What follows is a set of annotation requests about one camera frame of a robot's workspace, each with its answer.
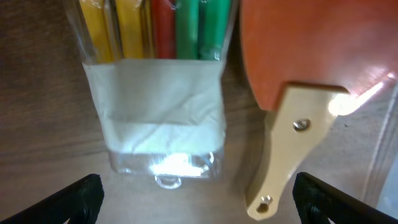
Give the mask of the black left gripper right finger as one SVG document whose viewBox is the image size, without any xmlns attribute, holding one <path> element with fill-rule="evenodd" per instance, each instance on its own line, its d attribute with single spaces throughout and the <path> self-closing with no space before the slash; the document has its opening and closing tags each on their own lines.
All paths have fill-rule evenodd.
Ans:
<svg viewBox="0 0 398 224">
<path fill-rule="evenodd" d="M 300 220 L 305 224 L 397 224 L 397 219 L 306 172 L 296 175 L 292 195 Z"/>
</svg>

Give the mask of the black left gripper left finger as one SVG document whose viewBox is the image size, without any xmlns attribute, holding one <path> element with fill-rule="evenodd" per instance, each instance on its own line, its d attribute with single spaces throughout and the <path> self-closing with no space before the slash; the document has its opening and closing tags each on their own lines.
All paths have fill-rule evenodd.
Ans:
<svg viewBox="0 0 398 224">
<path fill-rule="evenodd" d="M 90 174 L 1 223 L 95 224 L 103 199 L 100 175 Z"/>
</svg>

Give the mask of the clear plastic container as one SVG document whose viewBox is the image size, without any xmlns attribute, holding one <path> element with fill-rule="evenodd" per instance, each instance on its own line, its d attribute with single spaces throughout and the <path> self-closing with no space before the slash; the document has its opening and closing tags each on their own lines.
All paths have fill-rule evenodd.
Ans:
<svg viewBox="0 0 398 224">
<path fill-rule="evenodd" d="M 397 84 L 392 89 L 388 103 L 361 197 L 364 203 L 373 208 L 377 207 L 397 154 Z"/>
</svg>

